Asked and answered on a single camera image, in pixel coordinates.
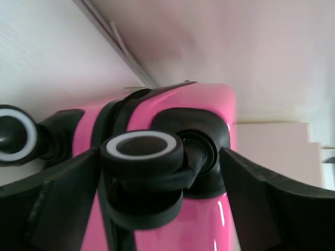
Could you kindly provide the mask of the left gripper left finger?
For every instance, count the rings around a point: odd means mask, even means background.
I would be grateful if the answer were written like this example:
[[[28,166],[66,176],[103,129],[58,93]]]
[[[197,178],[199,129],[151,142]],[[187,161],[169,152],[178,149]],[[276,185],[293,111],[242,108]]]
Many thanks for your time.
[[[1,186],[1,250],[80,250],[99,177],[95,148]]]

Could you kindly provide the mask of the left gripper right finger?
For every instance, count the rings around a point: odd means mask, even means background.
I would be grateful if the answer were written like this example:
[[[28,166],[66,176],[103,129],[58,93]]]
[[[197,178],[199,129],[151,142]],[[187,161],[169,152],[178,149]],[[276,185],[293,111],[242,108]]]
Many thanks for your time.
[[[220,166],[241,250],[334,250],[334,191],[227,148]]]

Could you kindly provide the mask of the pink hard-shell suitcase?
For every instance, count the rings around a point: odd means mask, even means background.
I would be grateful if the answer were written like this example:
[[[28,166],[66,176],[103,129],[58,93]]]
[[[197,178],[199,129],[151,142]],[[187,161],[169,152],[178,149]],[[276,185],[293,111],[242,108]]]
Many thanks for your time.
[[[42,159],[46,170],[99,150],[80,250],[232,250],[219,152],[236,145],[235,109],[230,86],[190,81],[61,110],[39,123],[3,104],[1,166]]]

